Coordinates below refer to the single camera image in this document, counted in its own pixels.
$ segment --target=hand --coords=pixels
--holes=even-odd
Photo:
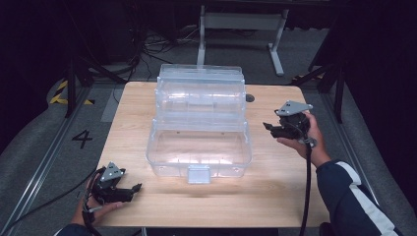
[[[322,132],[319,129],[319,126],[317,125],[316,117],[308,112],[304,112],[304,114],[310,122],[310,130],[307,135],[317,141],[316,146],[312,148],[311,157],[312,163],[318,168],[322,164],[330,161],[330,157],[326,152],[325,140],[323,138]],[[277,138],[276,140],[285,146],[294,148],[297,150],[298,154],[306,158],[306,145],[300,144],[296,140],[289,140],[285,138]]]
[[[83,220],[83,204],[84,204],[84,198],[82,198],[79,201],[76,212],[74,213],[73,219],[71,220],[71,223],[76,223],[76,224],[86,226],[84,224],[84,220]],[[88,206],[89,206],[89,208],[94,208],[94,207],[99,207],[100,204],[95,200],[95,198],[91,197],[91,198],[89,198]],[[113,211],[117,208],[120,208],[122,206],[123,206],[123,203],[121,203],[121,202],[104,204],[104,206],[102,206],[101,209],[96,210],[94,212],[95,221],[92,224],[95,225],[106,214],[108,214],[109,212],[111,212],[111,211]]]

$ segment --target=sleeve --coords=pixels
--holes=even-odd
[[[366,195],[359,175],[347,163],[333,160],[321,165],[317,180],[336,235],[402,235]]]
[[[68,224],[54,236],[91,236],[89,230],[80,224]]]

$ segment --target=gray floor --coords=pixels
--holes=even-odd
[[[273,39],[273,33],[267,31],[257,31],[250,36],[242,36],[240,31],[209,33],[206,64],[240,66],[248,85],[287,85],[294,76],[307,73],[326,34],[326,30],[286,30],[278,47],[285,72],[281,78],[275,75],[268,55],[267,44]],[[195,40],[196,37],[153,55],[175,64],[195,64],[198,49]],[[142,59],[131,80],[155,82],[164,62],[145,54]],[[404,235],[417,235],[414,212],[389,175],[348,88],[343,98],[343,124],[340,125],[328,108],[332,92],[319,94],[316,83],[304,84],[302,91],[307,102],[315,106],[312,113],[318,117],[328,152],[333,158],[346,160],[356,167],[381,208]],[[48,101],[59,84],[51,88],[46,97]],[[66,105],[50,104],[14,138],[0,156],[3,166],[0,172],[0,227],[3,228],[11,215],[22,215],[72,188],[96,167],[122,90],[123,86],[116,86],[107,79],[97,80],[91,89],[78,88],[80,100],[93,99],[95,104],[80,105],[69,119],[64,119]],[[81,142],[72,139],[85,130],[89,131],[92,140],[81,148]],[[25,218],[10,235],[53,235],[70,221],[83,188],[79,187],[62,200]],[[33,191],[31,198],[23,198],[28,195],[25,190]],[[99,228],[103,235],[132,235],[136,230],[138,228]],[[298,228],[280,229],[279,235],[298,235],[298,231]],[[318,235],[318,229],[309,228],[307,234]]]

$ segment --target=wooden table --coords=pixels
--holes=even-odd
[[[118,188],[143,183],[130,203],[108,215],[104,226],[299,227],[306,185],[306,164],[264,128],[278,125],[273,110],[286,100],[305,102],[296,87],[246,86],[253,162],[241,178],[213,178],[189,185],[184,177],[158,177],[146,160],[156,83],[126,84],[98,166],[114,161],[126,168]],[[313,171],[308,226],[328,221],[328,211]]]

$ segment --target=clear plastic container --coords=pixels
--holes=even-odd
[[[240,177],[252,160],[239,67],[162,65],[147,160],[160,176]]]

